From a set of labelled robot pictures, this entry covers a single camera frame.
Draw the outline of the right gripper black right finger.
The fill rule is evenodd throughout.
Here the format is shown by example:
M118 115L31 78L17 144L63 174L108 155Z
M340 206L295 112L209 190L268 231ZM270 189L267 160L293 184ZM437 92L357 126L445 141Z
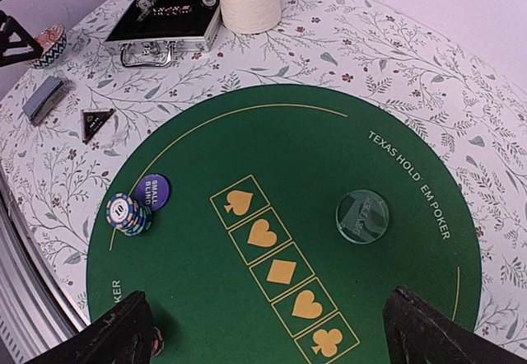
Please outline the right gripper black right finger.
M383 309L391 363L525 363L512 352L469 332L405 286Z

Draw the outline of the blue playing card deck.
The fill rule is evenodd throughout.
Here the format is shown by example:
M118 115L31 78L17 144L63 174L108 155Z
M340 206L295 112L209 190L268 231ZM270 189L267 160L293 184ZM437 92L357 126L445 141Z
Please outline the blue playing card deck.
M47 114L64 97L65 82L57 77L47 77L22 106L29 122L38 126Z

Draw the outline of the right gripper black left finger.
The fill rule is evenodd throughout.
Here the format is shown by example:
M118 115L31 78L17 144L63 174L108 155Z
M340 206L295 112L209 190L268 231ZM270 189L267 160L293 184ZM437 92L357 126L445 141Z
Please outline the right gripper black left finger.
M153 335L153 314L146 294L135 291L79 334L30 362L149 363Z

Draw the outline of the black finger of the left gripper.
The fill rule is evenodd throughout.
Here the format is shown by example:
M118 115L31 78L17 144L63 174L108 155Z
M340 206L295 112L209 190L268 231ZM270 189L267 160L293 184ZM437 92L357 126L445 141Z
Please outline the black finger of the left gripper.
M12 16L1 11L1 67L38 59L44 48Z

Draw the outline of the clear dealer button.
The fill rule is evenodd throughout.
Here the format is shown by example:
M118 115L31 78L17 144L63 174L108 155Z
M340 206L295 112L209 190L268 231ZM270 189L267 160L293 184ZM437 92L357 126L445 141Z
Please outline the clear dealer button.
M375 191L358 189L344 195L335 211L340 235L355 245L378 241L389 226L389 207Z

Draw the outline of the purple small blind button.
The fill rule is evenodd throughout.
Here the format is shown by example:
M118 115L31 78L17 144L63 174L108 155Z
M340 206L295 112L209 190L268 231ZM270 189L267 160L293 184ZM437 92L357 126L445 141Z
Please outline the purple small blind button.
M169 180L160 174L150 174L143 177L135 189L134 198L153 212L163 208L170 197Z

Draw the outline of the small poker chip stack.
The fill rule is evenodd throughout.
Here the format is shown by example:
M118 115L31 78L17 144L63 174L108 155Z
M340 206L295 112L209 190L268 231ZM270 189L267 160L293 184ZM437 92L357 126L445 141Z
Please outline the small poker chip stack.
M152 226L152 210L124 193L111 197L105 208L106 221L125 236L139 236Z

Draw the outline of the aluminium poker chip case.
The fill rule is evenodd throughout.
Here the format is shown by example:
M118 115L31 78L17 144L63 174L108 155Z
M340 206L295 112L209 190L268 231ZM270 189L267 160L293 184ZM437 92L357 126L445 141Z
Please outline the aluminium poker chip case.
M126 68L163 68L181 52L207 52L221 25L219 3L213 9L199 0L159 0L154 7L190 5L193 11L182 16L154 16L141 22L133 0L105 39L105 47L119 54Z

